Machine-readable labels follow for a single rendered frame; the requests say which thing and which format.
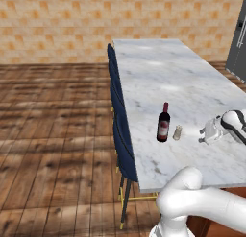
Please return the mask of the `red wine bottle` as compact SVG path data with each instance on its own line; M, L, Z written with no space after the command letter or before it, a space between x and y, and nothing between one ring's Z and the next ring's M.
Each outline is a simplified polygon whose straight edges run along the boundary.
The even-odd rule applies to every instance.
M157 140L161 143L166 142L168 138L170 125L170 115L168 113L168 103L163 104L163 111L159 115L158 120L158 130L157 130Z

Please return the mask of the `dark grey fridge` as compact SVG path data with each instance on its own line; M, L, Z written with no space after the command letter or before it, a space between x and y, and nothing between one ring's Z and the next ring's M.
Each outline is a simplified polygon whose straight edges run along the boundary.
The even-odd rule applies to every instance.
M246 84L246 0L243 0L225 69Z

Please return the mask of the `blue bar stool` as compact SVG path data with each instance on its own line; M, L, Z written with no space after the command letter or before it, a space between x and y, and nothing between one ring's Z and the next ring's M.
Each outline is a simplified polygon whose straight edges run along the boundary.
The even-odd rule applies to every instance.
M114 112L117 115L124 116L126 112L125 112L122 90L119 82L111 81L111 101L112 101Z
M111 46L111 44L108 44L108 48L107 48L107 52L108 52L108 58L113 62L116 63L116 55L115 55L115 51L113 49L113 47Z
M119 76L111 61L109 61L109 72L110 72L111 80L114 82L114 84L120 85Z
M146 197L130 197L131 185L133 182L138 183L138 177L127 120L119 114L113 117L113 139L117 154L117 167L121 173L118 199L122 207L120 228L123 228L128 201L155 199L158 193L155 192L152 196Z

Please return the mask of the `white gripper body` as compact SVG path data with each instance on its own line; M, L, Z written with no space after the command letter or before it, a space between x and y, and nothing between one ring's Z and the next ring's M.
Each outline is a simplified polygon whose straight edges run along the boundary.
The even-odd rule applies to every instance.
M209 145L218 141L223 136L223 130L220 125L221 117L217 116L210 119L205 124L205 142Z

